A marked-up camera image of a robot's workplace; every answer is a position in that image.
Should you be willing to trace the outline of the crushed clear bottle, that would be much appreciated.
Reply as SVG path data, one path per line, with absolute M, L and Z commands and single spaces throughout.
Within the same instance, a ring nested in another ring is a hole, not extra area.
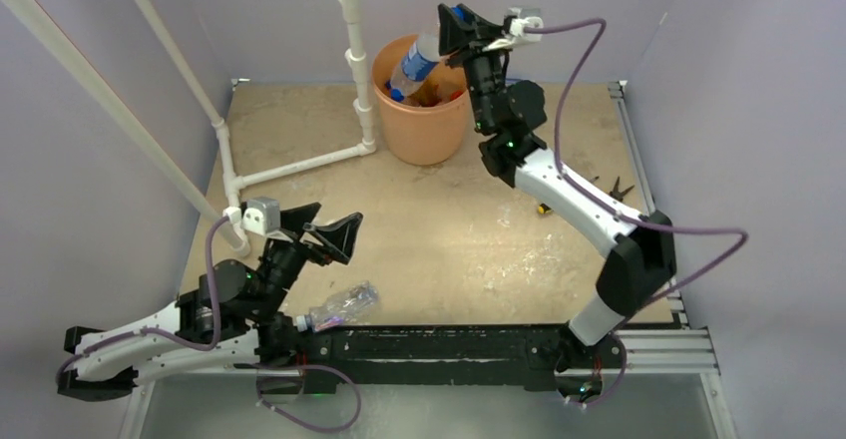
M 338 291 L 322 304 L 309 308 L 305 314 L 295 316 L 293 325 L 299 332 L 321 332 L 345 325 L 365 314 L 378 300 L 377 289 L 365 281 Z

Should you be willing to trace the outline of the small blue label bottle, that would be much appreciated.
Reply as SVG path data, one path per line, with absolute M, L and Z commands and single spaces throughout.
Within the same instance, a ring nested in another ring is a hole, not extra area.
M 429 80 L 432 71 L 441 64 L 439 54 L 439 22 L 423 30 L 412 43 L 407 53 L 394 67 L 386 82 L 388 97 L 407 106 L 435 107 L 438 97 L 444 92 L 463 90 L 455 83 L 439 83 Z

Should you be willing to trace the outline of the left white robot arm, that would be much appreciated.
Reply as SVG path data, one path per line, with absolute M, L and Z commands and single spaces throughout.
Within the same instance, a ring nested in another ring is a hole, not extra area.
M 66 330 L 70 356 L 55 377 L 58 394 L 101 402 L 181 372 L 304 364 L 311 354 L 307 337 L 348 322 L 352 302 L 327 303 L 294 317 L 281 312 L 282 303 L 307 264 L 350 263 L 364 220 L 356 212 L 318 225 L 320 208 L 311 203 L 283 210 L 265 197 L 226 208 L 206 235 L 206 271 L 195 289 L 125 326 Z M 237 259 L 214 261 L 213 239 L 228 225 L 263 237 L 256 267 Z

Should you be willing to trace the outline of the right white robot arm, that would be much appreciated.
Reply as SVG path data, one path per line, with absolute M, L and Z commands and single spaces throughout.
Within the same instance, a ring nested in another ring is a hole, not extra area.
M 520 190 L 580 232 L 604 258 L 595 293 L 568 321 L 563 358 L 583 366 L 599 342 L 638 313 L 676 273 L 669 218 L 647 217 L 573 172 L 536 135 L 546 120 L 545 93 L 531 81 L 510 84 L 504 58 L 546 33 L 539 17 L 507 16 L 496 24 L 460 4 L 438 7 L 439 53 L 464 71 L 474 129 L 488 173 Z

